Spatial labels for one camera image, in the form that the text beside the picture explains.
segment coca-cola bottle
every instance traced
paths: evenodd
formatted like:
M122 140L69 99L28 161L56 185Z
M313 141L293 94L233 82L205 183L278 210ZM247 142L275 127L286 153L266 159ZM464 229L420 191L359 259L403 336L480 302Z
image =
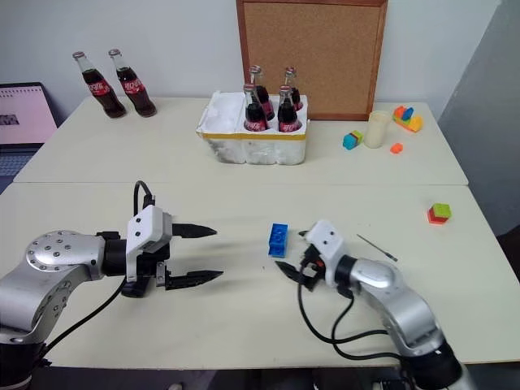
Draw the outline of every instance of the coca-cola bottle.
M244 84L245 121L244 128L251 132L263 132L268 129L266 113L259 103L254 84Z
M137 114L148 117L155 115L157 109L150 101L146 88L137 77L136 73L126 64L119 49L112 49L108 52L115 65L115 70L124 92L136 107Z
M275 117L275 111L273 110L273 104L269 100L269 93L263 82L263 72L258 65L254 65L249 68L249 75L251 76L251 84L256 87L258 99L262 108L266 113L267 120L271 120Z
M292 89L288 85L279 87L278 129L281 132L295 132L301 127L301 122L298 120L291 98L291 92Z
M85 53L76 51L72 57L78 63L85 83L89 86L90 92L103 106L105 113L111 118L119 118L126 114L126 110L112 87L106 82L102 74L87 59Z
M294 67L286 67L285 68L285 85L291 87L291 96L292 102L294 103L294 108L296 111L301 110L303 107L303 103L300 99L300 91L296 86L296 69Z

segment laptop screen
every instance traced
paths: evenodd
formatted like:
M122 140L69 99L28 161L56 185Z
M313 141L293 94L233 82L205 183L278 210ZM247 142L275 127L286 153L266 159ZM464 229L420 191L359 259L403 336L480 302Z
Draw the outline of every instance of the laptop screen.
M0 145L43 144L55 131L40 83L0 84Z

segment white table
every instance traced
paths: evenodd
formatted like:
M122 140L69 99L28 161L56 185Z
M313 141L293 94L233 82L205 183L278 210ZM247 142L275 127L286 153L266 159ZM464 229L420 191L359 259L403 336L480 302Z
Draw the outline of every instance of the white table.
M272 223L290 224L288 260L296 261L305 248L297 231L322 218L344 233L351 255L385 259L355 236L360 233L399 258L408 284L427 299L462 361L520 360L520 286L465 186L150 187L157 205L177 214L178 221L219 231L174 240L169 267L177 275L201 269L224 274L196 288L154 290L141 300L119 297L53 349L54 364L163 369L395 364L350 362L315 339L298 312L296 285L267 257ZM427 222L433 202L452 208L443 226ZM119 230L126 236L131 213L131 184L13 184L0 197L0 276L43 232ZM50 340L97 307L119 281L82 284ZM304 299L322 332L330 331L347 303L323 285ZM358 299L340 334L373 328L380 328L376 314ZM393 347L386 336L375 336L347 350Z
M414 134L392 123L380 149L347 151L343 136L366 122L312 121L305 162L299 166L251 166L215 161L195 128L205 98L155 98L158 114L110 119L89 97L16 176L16 182L135 182L208 185L255 184L468 184L430 109L409 103L424 117ZM396 103L376 103L393 111ZM390 146L401 142L399 155Z

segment laptop keyboard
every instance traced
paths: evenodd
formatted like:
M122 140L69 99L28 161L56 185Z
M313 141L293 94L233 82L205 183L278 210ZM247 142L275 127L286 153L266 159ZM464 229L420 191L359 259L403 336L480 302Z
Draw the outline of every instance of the laptop keyboard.
M33 155L0 155L0 176L16 176Z

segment laptop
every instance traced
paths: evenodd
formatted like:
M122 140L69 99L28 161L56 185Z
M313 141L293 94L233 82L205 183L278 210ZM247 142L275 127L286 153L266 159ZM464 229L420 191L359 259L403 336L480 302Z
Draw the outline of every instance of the laptop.
M0 193L56 129L41 83L0 84Z

